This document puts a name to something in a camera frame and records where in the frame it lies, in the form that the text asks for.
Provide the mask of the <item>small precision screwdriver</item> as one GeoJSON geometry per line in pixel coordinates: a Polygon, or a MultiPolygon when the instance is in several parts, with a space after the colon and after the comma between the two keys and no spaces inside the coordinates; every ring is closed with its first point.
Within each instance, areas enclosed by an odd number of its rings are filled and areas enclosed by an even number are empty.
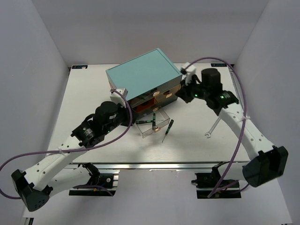
{"type": "Polygon", "coordinates": [[[156,114],[153,113],[153,117],[152,117],[152,128],[156,127],[156,114]]]}
{"type": "Polygon", "coordinates": [[[171,129],[173,123],[174,123],[174,120],[171,119],[170,122],[169,122],[169,124],[168,124],[168,127],[167,127],[167,130],[166,130],[166,132],[165,132],[165,136],[164,136],[164,138],[163,138],[163,140],[162,140],[162,143],[164,142],[164,139],[167,137],[167,135],[168,135],[168,133],[169,133],[169,131],[170,131],[170,129],[171,129]]]}
{"type": "Polygon", "coordinates": [[[136,124],[146,124],[146,123],[153,123],[154,120],[139,120],[136,121],[136,124]]]}

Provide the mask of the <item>clear drawer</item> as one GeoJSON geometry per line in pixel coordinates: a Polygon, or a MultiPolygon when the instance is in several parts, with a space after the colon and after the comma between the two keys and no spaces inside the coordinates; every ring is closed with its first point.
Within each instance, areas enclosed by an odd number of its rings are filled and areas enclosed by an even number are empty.
{"type": "Polygon", "coordinates": [[[142,135],[142,138],[157,133],[163,127],[167,126],[170,122],[170,117],[162,109],[156,109],[154,112],[148,114],[142,114],[142,117],[138,119],[135,124],[142,135]]]}

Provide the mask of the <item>silver open-end wrench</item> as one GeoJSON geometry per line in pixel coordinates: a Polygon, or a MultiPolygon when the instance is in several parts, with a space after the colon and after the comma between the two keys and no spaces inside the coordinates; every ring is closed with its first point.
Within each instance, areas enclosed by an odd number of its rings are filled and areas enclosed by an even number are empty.
{"type": "Polygon", "coordinates": [[[206,138],[210,138],[211,137],[212,132],[214,131],[214,129],[216,128],[216,126],[218,125],[218,123],[220,122],[220,120],[221,120],[221,118],[218,117],[217,120],[212,125],[212,127],[209,129],[209,131],[204,134],[204,136],[206,138]]]}

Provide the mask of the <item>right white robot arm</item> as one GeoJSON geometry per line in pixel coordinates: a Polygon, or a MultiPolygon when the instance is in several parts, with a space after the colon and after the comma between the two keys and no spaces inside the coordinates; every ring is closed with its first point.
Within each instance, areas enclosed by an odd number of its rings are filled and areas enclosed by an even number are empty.
{"type": "Polygon", "coordinates": [[[244,115],[239,100],[223,89],[221,74],[215,68],[201,71],[201,79],[195,74],[196,68],[181,69],[185,78],[180,83],[176,96],[186,103],[201,99],[234,132],[247,152],[247,163],[220,163],[212,169],[212,183],[224,186],[229,180],[245,180],[250,186],[258,187],[283,175],[288,158],[285,147],[277,147],[269,141],[244,115]]]}

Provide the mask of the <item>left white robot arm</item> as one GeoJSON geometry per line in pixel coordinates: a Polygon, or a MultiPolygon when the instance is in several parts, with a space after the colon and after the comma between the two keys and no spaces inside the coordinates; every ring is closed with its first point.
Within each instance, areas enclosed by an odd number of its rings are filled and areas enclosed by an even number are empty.
{"type": "Polygon", "coordinates": [[[11,175],[13,184],[27,210],[40,209],[50,197],[66,189],[98,185],[100,172],[92,163],[80,164],[67,175],[60,174],[60,171],[86,153],[88,148],[102,142],[118,126],[132,125],[137,117],[131,108],[105,101],[72,131],[61,145],[61,152],[48,154],[25,171],[14,171],[11,175]]]}

